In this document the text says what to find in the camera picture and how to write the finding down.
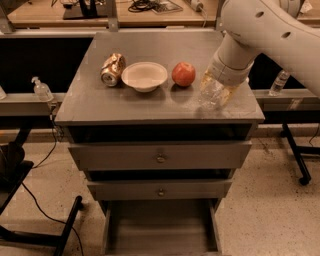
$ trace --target closed drawer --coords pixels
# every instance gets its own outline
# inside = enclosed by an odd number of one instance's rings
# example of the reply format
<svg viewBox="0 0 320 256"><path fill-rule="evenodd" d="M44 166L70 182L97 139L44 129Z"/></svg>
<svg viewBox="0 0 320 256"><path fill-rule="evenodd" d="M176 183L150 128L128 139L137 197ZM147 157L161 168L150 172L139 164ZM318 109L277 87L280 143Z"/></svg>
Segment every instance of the closed drawer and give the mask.
<svg viewBox="0 0 320 256"><path fill-rule="evenodd" d="M223 198L231 180L147 180L88 182L97 201Z"/></svg>
<svg viewBox="0 0 320 256"><path fill-rule="evenodd" d="M210 200L109 202L104 255L221 255Z"/></svg>
<svg viewBox="0 0 320 256"><path fill-rule="evenodd" d="M71 144L80 170L219 169L240 168L250 141L171 144Z"/></svg>

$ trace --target white bowl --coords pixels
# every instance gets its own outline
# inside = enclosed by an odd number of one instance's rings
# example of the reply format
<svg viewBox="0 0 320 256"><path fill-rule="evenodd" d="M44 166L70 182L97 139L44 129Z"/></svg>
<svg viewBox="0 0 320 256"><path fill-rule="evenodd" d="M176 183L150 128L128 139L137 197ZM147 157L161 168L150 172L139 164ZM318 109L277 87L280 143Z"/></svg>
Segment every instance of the white bowl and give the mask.
<svg viewBox="0 0 320 256"><path fill-rule="evenodd" d="M123 70L121 78L138 92L151 92L168 79L168 72L158 63L137 62Z"/></svg>

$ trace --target red apple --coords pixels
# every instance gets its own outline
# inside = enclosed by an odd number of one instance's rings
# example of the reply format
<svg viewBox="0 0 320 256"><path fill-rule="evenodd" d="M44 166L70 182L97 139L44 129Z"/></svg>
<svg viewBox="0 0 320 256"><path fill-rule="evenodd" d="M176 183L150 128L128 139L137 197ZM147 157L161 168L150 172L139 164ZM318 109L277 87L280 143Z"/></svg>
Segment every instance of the red apple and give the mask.
<svg viewBox="0 0 320 256"><path fill-rule="evenodd" d="M196 69L188 62L179 62L172 70L172 80L179 86L189 86L196 78Z"/></svg>

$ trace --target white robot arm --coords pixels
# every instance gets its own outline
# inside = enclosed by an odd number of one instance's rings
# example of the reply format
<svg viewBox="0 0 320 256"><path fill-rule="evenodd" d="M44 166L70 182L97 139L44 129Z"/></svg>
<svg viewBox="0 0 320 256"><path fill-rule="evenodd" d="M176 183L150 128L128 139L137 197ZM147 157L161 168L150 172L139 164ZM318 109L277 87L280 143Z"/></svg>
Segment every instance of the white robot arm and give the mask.
<svg viewBox="0 0 320 256"><path fill-rule="evenodd" d="M285 2L289 0L224 2L218 25L227 34L209 65L217 81L241 84L255 57L264 53L320 97L320 34L292 17L297 10L287 10L292 16L284 11Z"/></svg>

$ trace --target concrete floor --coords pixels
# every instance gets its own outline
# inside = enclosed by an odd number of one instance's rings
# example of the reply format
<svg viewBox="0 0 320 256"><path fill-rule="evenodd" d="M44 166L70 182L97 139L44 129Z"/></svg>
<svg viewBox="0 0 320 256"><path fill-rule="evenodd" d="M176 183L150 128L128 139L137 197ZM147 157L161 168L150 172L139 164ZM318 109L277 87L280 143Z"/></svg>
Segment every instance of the concrete floor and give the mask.
<svg viewBox="0 0 320 256"><path fill-rule="evenodd" d="M309 145L317 126L293 129L299 145ZM232 256L318 256L320 255L320 170L319 158L306 157L312 175L308 186L301 186L299 168L286 139L279 136L278 126L262 126L255 133L253 146L233 184L216 212L224 255ZM0 144L14 133L0 133ZM312 140L314 146L320 139ZM26 158L39 163L53 146L47 133L32 133L24 144ZM77 170L67 149L58 143L52 155L25 179L40 206L51 217L66 220L77 195L85 208L75 222L86 256L101 255L104 215L86 186L85 176ZM11 230L59 233L61 224L46 219L30 195L20 187L0 224ZM45 256L50 248L0 245L0 255ZM81 255L72 233L64 255Z"/></svg>

